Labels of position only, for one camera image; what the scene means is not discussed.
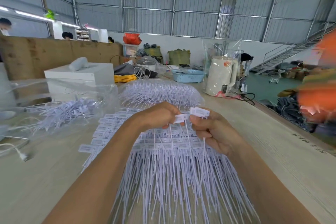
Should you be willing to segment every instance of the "yellow cable bundle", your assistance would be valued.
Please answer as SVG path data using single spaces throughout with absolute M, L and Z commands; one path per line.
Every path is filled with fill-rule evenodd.
M 136 80 L 137 77 L 135 74 L 132 75 L 115 75 L 114 82 L 131 82 Z

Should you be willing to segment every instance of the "metal staircase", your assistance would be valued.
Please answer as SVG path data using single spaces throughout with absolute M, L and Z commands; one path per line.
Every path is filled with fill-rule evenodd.
M 287 46 L 287 44 L 283 44 L 265 53 L 262 63 L 252 68 L 250 71 L 255 72 L 256 74 L 261 74 L 267 70 L 271 70 L 276 65 L 281 64 L 285 59 L 292 57 L 297 53 L 302 52 L 303 50 L 311 49 L 311 47 L 317 44 L 326 33 L 329 33 L 330 31 L 333 31 L 336 28 L 336 22 L 333 23 L 326 22 L 323 25 L 324 25 L 323 29 L 317 31 L 302 43 L 292 44 L 290 46 Z

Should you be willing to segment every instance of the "green sack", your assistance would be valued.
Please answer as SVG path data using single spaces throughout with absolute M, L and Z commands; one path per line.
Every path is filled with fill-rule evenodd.
M 169 65 L 179 66 L 182 64 L 190 65 L 190 50 L 174 50 L 168 52 Z
M 160 64 L 163 64 L 163 57 L 161 54 L 160 46 L 157 48 L 144 49 L 148 56 L 155 58 Z

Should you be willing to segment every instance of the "light fixture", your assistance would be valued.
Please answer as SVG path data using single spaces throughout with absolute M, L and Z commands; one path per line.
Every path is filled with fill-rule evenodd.
M 95 31 L 99 31 L 98 29 L 96 28 L 90 28 L 90 27 L 86 27 L 87 29 L 91 29 L 91 30 L 95 30 Z
M 0 10 L 8 12 L 8 9 L 6 7 L 0 6 Z
M 53 22 L 52 19 L 44 18 L 42 16 L 38 16 L 38 15 L 34 15 L 34 14 L 29 14 L 29 13 L 25 13 L 25 12 L 21 12 L 21 11 L 17 11 L 17 10 L 15 10 L 15 12 L 17 14 L 25 15 L 25 16 L 32 17 L 32 18 L 37 18 L 37 19 L 40 19 L 40 20 L 43 20 L 43 21 Z
M 69 26 L 69 27 L 73 27 L 73 28 L 81 28 L 80 26 L 70 24 L 70 23 L 66 23 L 66 22 L 61 22 L 61 24 L 64 25 L 64 26 Z

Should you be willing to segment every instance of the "person's left hand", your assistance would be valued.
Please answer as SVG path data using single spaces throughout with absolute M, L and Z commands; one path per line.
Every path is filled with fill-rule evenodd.
M 132 119 L 137 120 L 141 131 L 161 127 L 166 129 L 169 124 L 174 123 L 175 115 L 178 114 L 181 114 L 181 112 L 177 107 L 168 102 L 162 102 L 134 114 Z

